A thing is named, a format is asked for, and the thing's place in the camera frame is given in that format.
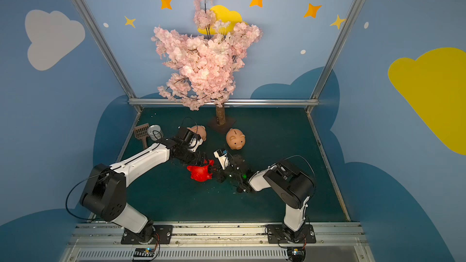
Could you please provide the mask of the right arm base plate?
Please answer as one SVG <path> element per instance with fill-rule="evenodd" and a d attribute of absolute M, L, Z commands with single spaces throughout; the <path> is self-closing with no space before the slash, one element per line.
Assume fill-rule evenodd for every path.
<path fill-rule="evenodd" d="M 305 244 L 316 243 L 314 228 L 310 224 L 303 224 L 297 231 L 292 231 L 284 224 L 269 224 L 265 228 L 269 244 Z"/>

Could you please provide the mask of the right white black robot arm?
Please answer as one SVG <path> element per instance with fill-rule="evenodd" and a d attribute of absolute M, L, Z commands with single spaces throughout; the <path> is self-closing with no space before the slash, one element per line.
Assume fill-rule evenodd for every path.
<path fill-rule="evenodd" d="M 311 226 L 306 222 L 308 201 L 312 199 L 317 188 L 314 175 L 308 176 L 291 162 L 290 157 L 262 171 L 253 172 L 241 155 L 217 150 L 214 156 L 219 164 L 210 168 L 209 172 L 219 182 L 222 183 L 228 178 L 236 181 L 239 193 L 260 192 L 271 188 L 285 203 L 282 226 L 266 228 L 266 233 L 275 239 L 275 243 L 303 243 L 314 240 Z"/>

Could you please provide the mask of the red piggy bank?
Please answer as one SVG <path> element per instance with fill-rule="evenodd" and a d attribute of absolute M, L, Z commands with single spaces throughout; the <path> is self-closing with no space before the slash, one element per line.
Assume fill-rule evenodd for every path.
<path fill-rule="evenodd" d="M 209 170 L 213 165 L 215 165 L 215 161 L 207 159 L 204 160 L 200 166 L 188 166 L 187 170 L 191 174 L 191 179 L 197 182 L 205 182 L 212 179 L 213 173 L 211 173 Z"/>

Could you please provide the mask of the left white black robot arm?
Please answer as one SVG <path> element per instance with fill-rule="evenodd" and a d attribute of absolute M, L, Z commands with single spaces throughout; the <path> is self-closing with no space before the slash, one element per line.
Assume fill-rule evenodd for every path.
<path fill-rule="evenodd" d="M 142 152 L 110 166 L 95 166 L 85 183 L 79 204 L 104 221 L 125 230 L 122 244 L 155 243 L 154 223 L 127 202 L 127 188 L 137 178 L 171 159 L 187 166 L 209 168 L 215 162 L 198 151 L 202 139 L 193 141 L 163 138 Z"/>

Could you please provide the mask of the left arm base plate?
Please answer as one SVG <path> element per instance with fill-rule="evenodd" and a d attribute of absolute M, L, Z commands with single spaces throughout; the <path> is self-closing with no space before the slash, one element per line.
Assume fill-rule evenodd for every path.
<path fill-rule="evenodd" d="M 168 245 L 171 242 L 173 226 L 153 225 L 149 223 L 141 232 L 134 233 L 125 229 L 121 239 L 122 245 Z"/>

